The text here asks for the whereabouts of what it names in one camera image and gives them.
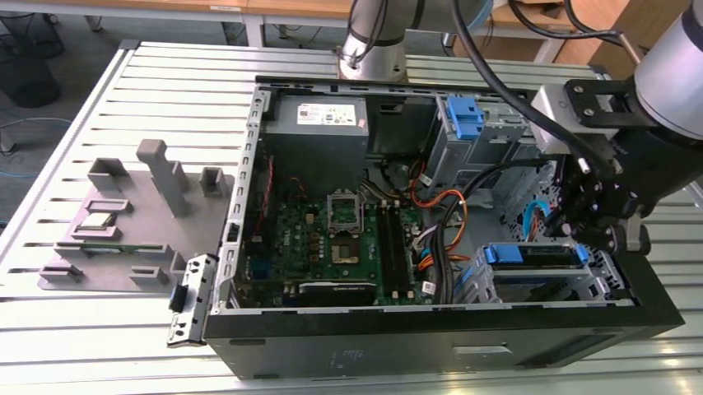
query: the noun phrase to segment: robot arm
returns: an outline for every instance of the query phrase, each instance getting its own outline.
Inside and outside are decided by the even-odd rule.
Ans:
[[[473,21],[486,1],[462,2]],[[406,78],[406,30],[453,32],[451,0],[357,0],[349,35],[339,49],[339,71],[350,80],[401,81]]]
[[[454,31],[453,1],[429,4],[421,0],[355,2],[350,35],[339,51],[345,78],[398,81],[406,76],[405,30]],[[459,5],[467,20],[481,12],[478,0]],[[693,1],[628,81],[573,80],[543,87],[533,106],[614,167],[614,175],[601,177],[584,158],[570,155],[553,133],[533,125],[541,151],[560,154],[554,183],[561,195],[546,235],[570,235],[609,252],[650,252],[642,218],[662,198],[703,174],[702,97],[703,0]]]
[[[572,235],[610,252],[650,252],[642,218],[703,174],[702,25],[703,0],[696,0],[628,81],[570,81],[557,91],[574,117],[569,122],[601,138],[590,142],[620,169],[613,179],[598,179],[578,169],[572,156],[562,158],[554,180],[561,201],[546,235]],[[605,95],[612,97],[606,103],[600,101]],[[535,100],[538,107],[549,101],[545,96]]]

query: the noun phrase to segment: wooden table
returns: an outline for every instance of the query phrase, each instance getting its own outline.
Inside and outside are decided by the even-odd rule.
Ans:
[[[303,25],[347,26],[353,0],[0,0],[0,10],[85,15],[93,30],[99,30],[98,18],[91,16],[126,16],[193,21],[239,22],[246,25],[250,46],[265,47],[265,26]],[[530,19],[545,28],[572,31],[566,15],[558,19],[543,16],[535,7],[527,7]],[[518,21],[507,6],[494,11],[497,37],[543,40],[535,62],[551,63],[564,41],[546,39],[533,33]],[[475,35],[486,35],[483,28]]]

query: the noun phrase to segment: blue plastic clip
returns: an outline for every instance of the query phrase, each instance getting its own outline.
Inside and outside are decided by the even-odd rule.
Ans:
[[[461,140],[477,140],[483,130],[483,111],[473,97],[450,96],[447,109]]]
[[[586,247],[584,247],[581,244],[576,245],[576,255],[582,260],[582,264],[586,265],[589,263],[592,254],[589,253],[589,250],[586,249]]]

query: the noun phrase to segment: white table leg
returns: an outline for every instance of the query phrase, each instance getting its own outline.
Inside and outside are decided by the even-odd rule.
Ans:
[[[564,47],[564,39],[546,39],[539,47],[535,63],[554,63]]]
[[[245,14],[246,38],[250,47],[266,47],[265,18],[261,15]]]
[[[103,27],[101,26],[101,22],[103,21],[102,16],[86,15],[85,18],[86,18],[86,22],[89,22],[89,27],[91,28],[93,31],[103,30]]]

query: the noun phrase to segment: slotted metal platform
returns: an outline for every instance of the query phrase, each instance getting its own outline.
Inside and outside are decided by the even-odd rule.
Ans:
[[[701,195],[685,191],[646,222],[650,260],[688,324],[562,369],[241,382],[209,347],[166,348],[165,296],[38,287],[93,161],[118,157],[146,170],[135,151],[155,138],[187,172],[221,166],[237,174],[254,77],[334,78],[334,63],[313,50],[142,43],[118,52],[0,239],[0,393],[703,393],[703,211]],[[585,67],[493,64],[510,86],[527,89],[597,77]],[[411,82],[485,85],[465,59],[409,56],[407,73]]]

